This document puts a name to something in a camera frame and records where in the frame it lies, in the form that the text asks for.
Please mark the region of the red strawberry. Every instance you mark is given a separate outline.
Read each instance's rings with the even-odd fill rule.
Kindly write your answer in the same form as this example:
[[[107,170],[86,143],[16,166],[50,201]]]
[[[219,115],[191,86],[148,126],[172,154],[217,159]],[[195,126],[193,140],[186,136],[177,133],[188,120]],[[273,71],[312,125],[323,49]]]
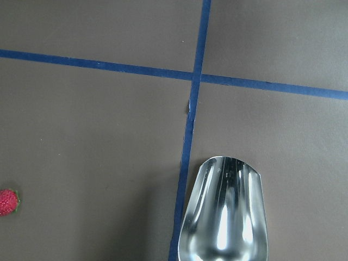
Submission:
[[[1,217],[17,212],[18,207],[21,203],[21,200],[16,190],[3,189],[1,190],[0,198],[1,198],[1,205],[0,205]]]

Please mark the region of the shiny metal scoop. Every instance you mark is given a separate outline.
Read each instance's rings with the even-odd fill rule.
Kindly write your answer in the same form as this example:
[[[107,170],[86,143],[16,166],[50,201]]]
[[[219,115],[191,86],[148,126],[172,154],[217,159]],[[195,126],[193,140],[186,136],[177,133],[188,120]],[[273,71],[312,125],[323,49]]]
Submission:
[[[179,260],[268,260],[261,175],[232,157],[202,163],[177,250]]]

